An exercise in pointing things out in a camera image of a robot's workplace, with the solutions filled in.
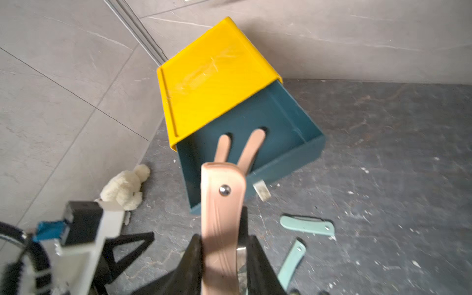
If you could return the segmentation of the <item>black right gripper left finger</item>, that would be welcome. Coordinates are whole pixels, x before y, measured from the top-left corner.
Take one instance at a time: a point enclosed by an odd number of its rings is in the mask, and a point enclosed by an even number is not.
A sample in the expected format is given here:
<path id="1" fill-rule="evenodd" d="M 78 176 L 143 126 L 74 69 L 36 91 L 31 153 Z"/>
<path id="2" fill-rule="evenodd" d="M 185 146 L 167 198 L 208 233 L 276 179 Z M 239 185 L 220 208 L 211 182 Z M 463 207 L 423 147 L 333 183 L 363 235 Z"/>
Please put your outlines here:
<path id="1" fill-rule="evenodd" d="M 132 295 L 200 295 L 201 281 L 202 242 L 201 236 L 195 234 L 174 270 L 133 291 Z"/>

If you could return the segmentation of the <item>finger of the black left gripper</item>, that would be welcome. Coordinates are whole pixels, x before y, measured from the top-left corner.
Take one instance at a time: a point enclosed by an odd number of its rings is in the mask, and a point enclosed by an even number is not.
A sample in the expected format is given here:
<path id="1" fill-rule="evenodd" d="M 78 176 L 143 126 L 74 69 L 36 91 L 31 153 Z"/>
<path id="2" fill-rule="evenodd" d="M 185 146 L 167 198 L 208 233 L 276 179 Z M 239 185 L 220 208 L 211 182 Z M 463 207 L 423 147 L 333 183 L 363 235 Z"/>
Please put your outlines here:
<path id="1" fill-rule="evenodd" d="M 127 234 L 107 239 L 93 282 L 111 284 L 144 253 L 154 240 L 153 232 Z"/>

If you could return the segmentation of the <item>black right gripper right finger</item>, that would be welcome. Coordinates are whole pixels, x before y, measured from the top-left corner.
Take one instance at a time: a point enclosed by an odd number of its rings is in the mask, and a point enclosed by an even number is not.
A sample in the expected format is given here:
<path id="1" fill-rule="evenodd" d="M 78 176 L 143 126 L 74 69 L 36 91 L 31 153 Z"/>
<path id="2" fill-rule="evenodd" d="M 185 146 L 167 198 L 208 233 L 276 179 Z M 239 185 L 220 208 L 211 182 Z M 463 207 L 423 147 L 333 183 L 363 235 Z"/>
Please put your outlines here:
<path id="1" fill-rule="evenodd" d="M 241 294 L 286 295 L 258 238 L 248 233 L 246 206 L 241 216 Z"/>

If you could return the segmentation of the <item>pink knife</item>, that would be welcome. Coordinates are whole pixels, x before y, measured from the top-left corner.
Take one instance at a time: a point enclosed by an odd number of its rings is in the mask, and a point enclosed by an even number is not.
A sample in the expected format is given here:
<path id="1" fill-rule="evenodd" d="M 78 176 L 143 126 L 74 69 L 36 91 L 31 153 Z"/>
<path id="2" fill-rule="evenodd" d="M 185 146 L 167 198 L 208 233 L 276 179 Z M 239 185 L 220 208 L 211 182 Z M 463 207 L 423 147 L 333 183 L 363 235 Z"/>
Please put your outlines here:
<path id="1" fill-rule="evenodd" d="M 237 167 L 243 172 L 243 174 L 248 174 L 265 137 L 266 133 L 263 129 L 254 130 L 249 136 L 237 163 Z"/>
<path id="2" fill-rule="evenodd" d="M 225 163 L 227 161 L 230 148 L 231 148 L 230 136 L 221 135 L 217 143 L 214 162 Z"/>
<path id="3" fill-rule="evenodd" d="M 203 295 L 239 294 L 237 245 L 246 176 L 231 163 L 201 169 Z"/>

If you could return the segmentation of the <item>teal top drawer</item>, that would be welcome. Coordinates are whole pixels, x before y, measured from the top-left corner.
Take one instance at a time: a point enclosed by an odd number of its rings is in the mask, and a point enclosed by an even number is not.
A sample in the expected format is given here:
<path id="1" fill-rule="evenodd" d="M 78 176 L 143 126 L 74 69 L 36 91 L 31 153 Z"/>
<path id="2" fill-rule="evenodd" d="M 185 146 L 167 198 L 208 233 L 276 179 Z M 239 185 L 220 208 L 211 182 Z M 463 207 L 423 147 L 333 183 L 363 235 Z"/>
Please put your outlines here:
<path id="1" fill-rule="evenodd" d="M 214 160 L 219 137 L 230 136 L 227 160 L 237 163 L 256 129 L 265 131 L 265 140 L 247 175 L 247 200 L 256 195 L 254 183 L 272 184 L 315 161 L 326 143 L 322 131 L 283 84 L 271 83 L 177 144 L 191 214 L 200 215 L 201 166 Z"/>

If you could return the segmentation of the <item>yellow drawer cabinet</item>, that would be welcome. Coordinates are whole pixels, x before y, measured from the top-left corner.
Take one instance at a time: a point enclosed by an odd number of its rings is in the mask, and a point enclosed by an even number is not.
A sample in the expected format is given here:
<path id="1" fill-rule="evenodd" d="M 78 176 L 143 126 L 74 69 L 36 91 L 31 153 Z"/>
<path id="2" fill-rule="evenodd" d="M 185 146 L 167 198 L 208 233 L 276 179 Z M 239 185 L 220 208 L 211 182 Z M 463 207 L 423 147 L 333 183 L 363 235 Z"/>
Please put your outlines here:
<path id="1" fill-rule="evenodd" d="M 168 141 L 177 144 L 281 76 L 226 17 L 157 69 Z"/>

